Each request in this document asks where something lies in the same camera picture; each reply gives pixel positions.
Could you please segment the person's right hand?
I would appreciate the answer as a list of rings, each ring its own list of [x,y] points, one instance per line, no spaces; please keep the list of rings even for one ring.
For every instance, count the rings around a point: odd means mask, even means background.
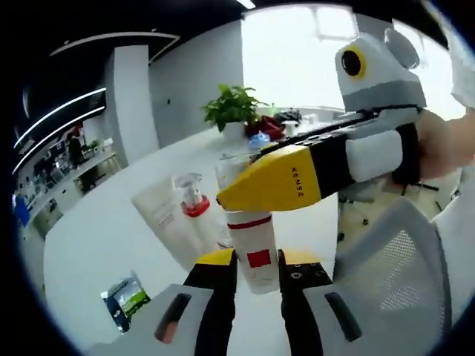
[[[416,120],[419,140],[420,177],[444,177],[474,162],[474,109],[445,121],[427,110]]]

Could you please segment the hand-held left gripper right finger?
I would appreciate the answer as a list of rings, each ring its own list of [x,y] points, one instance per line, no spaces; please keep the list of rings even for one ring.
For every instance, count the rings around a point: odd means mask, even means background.
[[[388,355],[389,334],[369,300],[331,281],[313,256],[278,251],[281,315],[292,355]]]

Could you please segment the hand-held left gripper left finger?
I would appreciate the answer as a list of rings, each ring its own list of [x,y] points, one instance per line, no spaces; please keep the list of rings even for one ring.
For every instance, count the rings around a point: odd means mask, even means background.
[[[225,355],[235,318],[238,259],[232,248],[203,255],[131,319],[131,328],[90,355]]]

